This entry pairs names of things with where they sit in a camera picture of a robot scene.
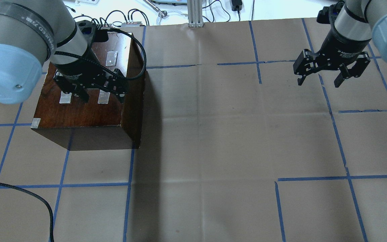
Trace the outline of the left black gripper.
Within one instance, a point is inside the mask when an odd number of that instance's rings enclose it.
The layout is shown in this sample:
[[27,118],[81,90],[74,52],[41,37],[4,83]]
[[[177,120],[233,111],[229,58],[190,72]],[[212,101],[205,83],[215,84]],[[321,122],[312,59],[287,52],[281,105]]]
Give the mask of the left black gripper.
[[87,103],[87,90],[100,89],[112,93],[120,103],[124,103],[129,83],[120,69],[109,70],[102,66],[91,50],[83,56],[63,51],[56,51],[55,55],[75,58],[69,64],[54,64],[56,73],[53,80],[63,93],[73,94]]

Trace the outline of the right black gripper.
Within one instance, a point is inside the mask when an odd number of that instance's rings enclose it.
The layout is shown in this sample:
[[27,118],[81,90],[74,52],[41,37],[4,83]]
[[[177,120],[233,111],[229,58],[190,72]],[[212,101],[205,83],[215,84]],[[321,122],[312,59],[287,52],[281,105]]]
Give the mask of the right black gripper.
[[370,64],[370,57],[364,51],[370,40],[351,40],[336,30],[330,30],[318,52],[303,49],[293,64],[301,86],[308,75],[321,70],[340,71],[334,80],[334,86],[340,87],[351,77],[359,78]]

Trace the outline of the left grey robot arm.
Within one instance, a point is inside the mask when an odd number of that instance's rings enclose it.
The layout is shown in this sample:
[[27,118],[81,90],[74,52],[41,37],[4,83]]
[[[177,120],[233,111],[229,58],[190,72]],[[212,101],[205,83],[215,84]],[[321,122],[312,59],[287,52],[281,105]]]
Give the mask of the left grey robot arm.
[[28,99],[46,61],[65,94],[88,102],[87,89],[98,88],[123,102],[126,77],[106,70],[92,51],[100,35],[95,24],[77,23],[61,0],[0,0],[0,103]]

